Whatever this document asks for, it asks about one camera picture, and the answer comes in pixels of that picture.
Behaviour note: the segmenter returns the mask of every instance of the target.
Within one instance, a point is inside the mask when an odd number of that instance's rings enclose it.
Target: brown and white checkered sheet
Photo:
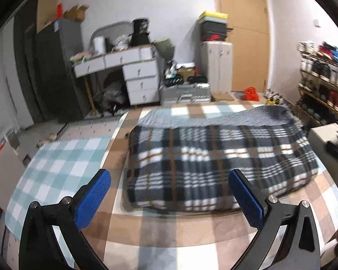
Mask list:
[[[209,118],[251,109],[250,102],[172,106],[168,116]],[[108,145],[103,168],[111,173],[111,187],[83,234],[111,270],[230,269],[256,234],[239,212],[159,212],[132,209],[123,180],[127,170],[125,137],[149,112],[136,109],[124,115]],[[338,228],[338,188],[319,158],[319,172],[306,187],[281,198],[282,203],[308,200],[314,211],[320,247]],[[282,226],[262,268],[270,265],[283,237]]]

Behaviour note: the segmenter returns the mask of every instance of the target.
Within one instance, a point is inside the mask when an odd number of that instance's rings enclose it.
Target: red bag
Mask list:
[[[248,87],[244,90],[245,100],[259,101],[259,95],[254,87]]]

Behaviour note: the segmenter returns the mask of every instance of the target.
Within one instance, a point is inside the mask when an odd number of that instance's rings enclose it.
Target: metal screw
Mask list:
[[[273,195],[270,195],[270,196],[268,197],[268,200],[269,200],[270,203],[277,203],[277,202],[278,202],[277,197],[276,197],[276,196],[273,196]]]
[[[309,202],[308,202],[308,201],[302,201],[302,205],[303,205],[305,208],[308,208],[308,207],[309,207]]]
[[[71,197],[64,197],[61,202],[63,202],[63,204],[69,204],[71,202]]]
[[[36,208],[39,205],[38,202],[34,201],[30,203],[30,208]]]

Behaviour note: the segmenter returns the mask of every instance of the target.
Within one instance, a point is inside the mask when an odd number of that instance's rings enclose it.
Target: blue textured pad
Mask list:
[[[86,192],[75,210],[75,225],[78,230],[87,227],[93,219],[95,212],[103,201],[111,184],[111,176],[107,170],[96,180],[94,185]]]
[[[229,173],[229,186],[249,225],[261,229],[264,217],[263,208],[235,171]]]

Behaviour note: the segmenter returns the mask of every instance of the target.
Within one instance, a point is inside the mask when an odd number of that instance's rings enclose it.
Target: drawer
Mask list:
[[[128,92],[130,104],[145,104],[159,101],[158,89]]]
[[[125,80],[150,77],[158,74],[156,60],[123,66]]]
[[[138,48],[127,49],[126,51],[122,52],[114,52],[107,54],[105,56],[106,68],[129,64],[138,61],[140,61]]]
[[[153,58],[153,51],[150,46],[139,48],[139,54],[141,61],[150,60]]]
[[[105,65],[103,57],[91,59],[87,62],[83,62],[79,65],[74,66],[74,71],[77,78],[104,69]]]
[[[128,92],[139,90],[154,90],[159,87],[159,76],[132,79],[125,82]]]

